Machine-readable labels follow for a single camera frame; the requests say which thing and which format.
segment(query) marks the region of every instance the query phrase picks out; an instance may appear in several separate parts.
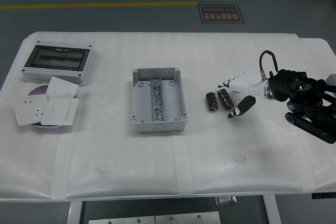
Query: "black capacitor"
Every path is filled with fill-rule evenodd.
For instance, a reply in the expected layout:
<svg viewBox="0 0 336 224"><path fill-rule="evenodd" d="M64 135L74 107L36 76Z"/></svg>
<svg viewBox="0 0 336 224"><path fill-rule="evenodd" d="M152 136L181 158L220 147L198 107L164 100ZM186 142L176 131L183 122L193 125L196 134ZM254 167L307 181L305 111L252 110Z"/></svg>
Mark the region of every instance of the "black capacitor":
<svg viewBox="0 0 336 224"><path fill-rule="evenodd" d="M210 92L205 95L206 101L209 106L210 111L218 110L218 102L216 99L216 94L213 92Z"/></svg>
<svg viewBox="0 0 336 224"><path fill-rule="evenodd" d="M232 109L234 107L233 101L225 89L219 90L217 94L226 110Z"/></svg>

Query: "open gray box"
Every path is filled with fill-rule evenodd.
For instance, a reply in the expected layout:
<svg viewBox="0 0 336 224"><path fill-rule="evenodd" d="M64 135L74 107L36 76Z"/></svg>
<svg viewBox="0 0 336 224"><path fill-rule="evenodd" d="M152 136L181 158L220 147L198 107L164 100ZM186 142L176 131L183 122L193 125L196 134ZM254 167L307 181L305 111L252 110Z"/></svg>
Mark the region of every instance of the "open gray box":
<svg viewBox="0 0 336 224"><path fill-rule="evenodd" d="M178 68L132 69L136 132L183 130L188 122Z"/></svg>

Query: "tape strip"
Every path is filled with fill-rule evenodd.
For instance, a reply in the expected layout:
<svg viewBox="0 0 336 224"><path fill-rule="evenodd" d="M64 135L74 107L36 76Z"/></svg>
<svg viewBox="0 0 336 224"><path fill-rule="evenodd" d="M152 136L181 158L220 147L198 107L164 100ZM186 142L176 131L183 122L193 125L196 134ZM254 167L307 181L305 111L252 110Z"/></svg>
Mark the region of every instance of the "tape strip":
<svg viewBox="0 0 336 224"><path fill-rule="evenodd" d="M53 180L51 182L52 199L66 198L71 145L72 134L62 134L59 137Z"/></svg>
<svg viewBox="0 0 336 224"><path fill-rule="evenodd" d="M193 183L191 179L189 156L185 136L173 136L177 173L178 195L191 196Z"/></svg>

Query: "white foam padding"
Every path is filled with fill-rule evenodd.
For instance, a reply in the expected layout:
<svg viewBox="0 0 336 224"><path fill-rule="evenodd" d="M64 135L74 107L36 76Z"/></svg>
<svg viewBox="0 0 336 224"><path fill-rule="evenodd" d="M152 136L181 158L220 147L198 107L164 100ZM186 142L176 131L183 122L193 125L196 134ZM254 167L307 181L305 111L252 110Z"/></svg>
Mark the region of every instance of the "white foam padding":
<svg viewBox="0 0 336 224"><path fill-rule="evenodd" d="M50 98L74 98L76 95L78 85L69 81L59 79L57 77L52 77L46 95L48 99Z"/></svg>
<svg viewBox="0 0 336 224"><path fill-rule="evenodd" d="M97 52L88 83L77 90L81 106L72 127L17 126L11 98L39 85L24 81L21 73L38 40L89 44ZM248 112L234 119L222 108L208 110L205 94L216 93L217 85L244 71L259 71L259 56L266 49L275 53L279 69L305 71L314 79L327 78L336 66L325 41L294 34L30 35L0 92L0 197L50 198L51 190L63 191L59 199L336 189L336 144L289 124L285 102L257 97ZM181 132L136 133L131 122L132 68L166 67L181 70L189 122ZM274 70L271 57L264 57L263 67ZM227 91L235 104L244 98ZM57 150L63 150L58 141L64 134L71 145L69 164L58 165L62 153ZM175 153L176 135L182 138L175 141L185 141L185 158ZM68 169L62 171L66 181L55 182L54 167ZM177 172L186 167L190 178ZM58 184L66 185L66 191L58 190Z"/></svg>

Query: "electrical distribution box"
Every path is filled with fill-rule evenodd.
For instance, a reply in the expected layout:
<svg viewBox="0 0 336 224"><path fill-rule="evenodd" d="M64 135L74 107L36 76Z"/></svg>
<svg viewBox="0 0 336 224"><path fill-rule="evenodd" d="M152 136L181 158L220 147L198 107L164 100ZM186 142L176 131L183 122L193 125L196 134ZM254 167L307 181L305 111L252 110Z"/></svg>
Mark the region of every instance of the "electrical distribution box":
<svg viewBox="0 0 336 224"><path fill-rule="evenodd" d="M178 68L133 70L132 123L136 132L183 130L185 111Z"/></svg>
<svg viewBox="0 0 336 224"><path fill-rule="evenodd" d="M52 76L84 86L95 58L91 45L38 41L22 69L25 81Z"/></svg>

